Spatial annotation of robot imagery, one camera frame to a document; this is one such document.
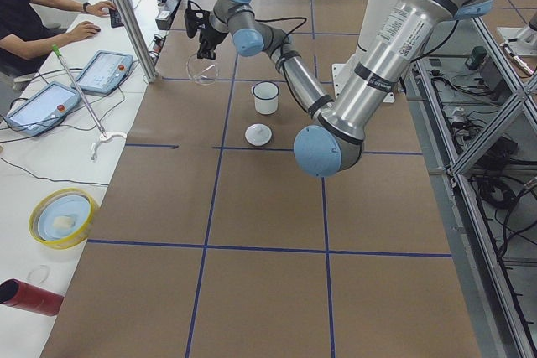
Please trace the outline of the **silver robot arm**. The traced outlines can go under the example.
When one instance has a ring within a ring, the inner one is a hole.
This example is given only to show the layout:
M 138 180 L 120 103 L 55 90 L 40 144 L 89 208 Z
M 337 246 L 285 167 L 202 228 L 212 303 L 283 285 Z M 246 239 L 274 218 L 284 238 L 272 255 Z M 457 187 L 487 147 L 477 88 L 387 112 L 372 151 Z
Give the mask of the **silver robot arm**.
M 409 66 L 424 53 L 435 27 L 480 17 L 493 0 L 368 0 L 355 52 L 333 74 L 329 95 L 305 65 L 288 33 L 256 18 L 252 0 L 216 0 L 211 10 L 185 10 L 185 26 L 198 38 L 197 55 L 212 60 L 231 39 L 244 57 L 266 54 L 312 124 L 294 140 L 300 168 L 314 177 L 349 169 L 362 156 L 365 127 L 395 91 Z

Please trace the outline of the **person right hand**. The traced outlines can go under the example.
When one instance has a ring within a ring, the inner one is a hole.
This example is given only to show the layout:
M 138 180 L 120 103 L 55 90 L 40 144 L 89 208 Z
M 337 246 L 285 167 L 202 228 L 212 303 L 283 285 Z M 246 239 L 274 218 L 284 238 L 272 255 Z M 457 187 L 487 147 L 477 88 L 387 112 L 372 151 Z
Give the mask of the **person right hand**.
M 111 1 L 100 1 L 97 3 L 85 3 L 83 5 L 83 10 L 85 13 L 97 16 L 105 17 L 111 10 L 116 11 L 116 5 Z

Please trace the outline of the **person left hand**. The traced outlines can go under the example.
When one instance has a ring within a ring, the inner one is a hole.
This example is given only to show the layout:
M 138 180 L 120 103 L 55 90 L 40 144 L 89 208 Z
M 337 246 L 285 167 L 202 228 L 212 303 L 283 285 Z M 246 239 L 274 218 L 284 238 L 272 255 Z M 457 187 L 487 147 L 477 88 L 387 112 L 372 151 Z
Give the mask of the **person left hand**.
M 78 42 L 83 39 L 89 39 L 97 34 L 99 34 L 101 31 L 101 28 L 97 25 L 95 25 L 92 22 L 84 21 L 82 23 L 77 24 L 70 32 L 70 40 L 73 42 Z

